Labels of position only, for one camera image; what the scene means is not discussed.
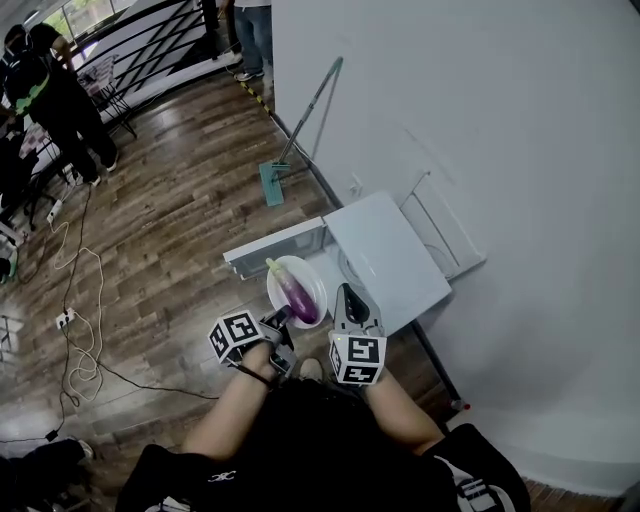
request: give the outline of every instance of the mop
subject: mop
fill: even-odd
[[[300,119],[298,126],[296,126],[296,129],[291,134],[287,145],[282,150],[280,157],[275,162],[264,162],[260,164],[260,179],[262,180],[262,189],[264,190],[264,195],[267,199],[268,206],[277,206],[284,203],[284,198],[282,197],[282,186],[280,185],[280,177],[278,176],[278,173],[286,172],[291,169],[291,165],[286,162],[287,155],[289,154],[289,151],[291,151],[291,147],[296,141],[298,133],[300,133],[300,130],[304,126],[304,123],[306,123],[307,119],[311,115],[311,112],[318,102],[322,91],[327,86],[329,79],[334,74],[340,72],[343,60],[344,59],[342,57],[338,57],[331,66],[331,69],[324,77],[324,80],[322,81],[318,92],[316,92],[315,96],[311,100],[311,103],[309,103],[309,106],[302,116],[302,119]]]

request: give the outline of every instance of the purple eggplant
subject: purple eggplant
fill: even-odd
[[[318,308],[298,280],[286,268],[271,258],[267,258],[267,265],[282,288],[295,315],[305,324],[315,323],[318,320]]]

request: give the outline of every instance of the white plate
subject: white plate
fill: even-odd
[[[297,316],[293,317],[293,320],[289,323],[299,329],[313,329],[317,327],[327,314],[327,291],[324,289],[324,284],[322,284],[320,276],[311,265],[297,256],[281,256],[276,262],[280,263],[280,265],[286,268],[289,273],[298,280],[309,294],[309,297],[313,299],[318,309],[318,320],[313,324],[306,324]],[[289,304],[287,297],[282,291],[282,288],[280,288],[276,278],[273,277],[271,270],[269,270],[267,274],[267,293],[269,294],[271,305],[276,310]]]

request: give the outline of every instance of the white appliance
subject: white appliance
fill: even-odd
[[[352,277],[355,273],[380,308],[386,336],[451,292],[423,242],[386,192],[233,249],[224,259],[247,279],[267,272],[267,258],[284,255],[298,256],[314,267],[332,315],[338,287],[345,282],[358,284]]]

